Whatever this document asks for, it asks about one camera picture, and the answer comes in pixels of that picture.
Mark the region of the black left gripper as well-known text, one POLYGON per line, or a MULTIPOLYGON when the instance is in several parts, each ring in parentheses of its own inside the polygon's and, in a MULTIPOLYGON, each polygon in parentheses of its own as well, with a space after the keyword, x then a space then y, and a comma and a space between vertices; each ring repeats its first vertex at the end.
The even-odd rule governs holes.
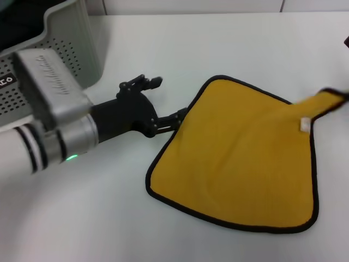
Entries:
POLYGON ((116 98, 93 105, 90 115, 98 131, 99 142, 104 142, 130 131, 137 131, 147 138, 156 134, 176 131, 184 121, 188 108, 159 117, 154 106, 141 91, 160 87, 161 76, 149 79, 141 74, 119 84, 116 98))

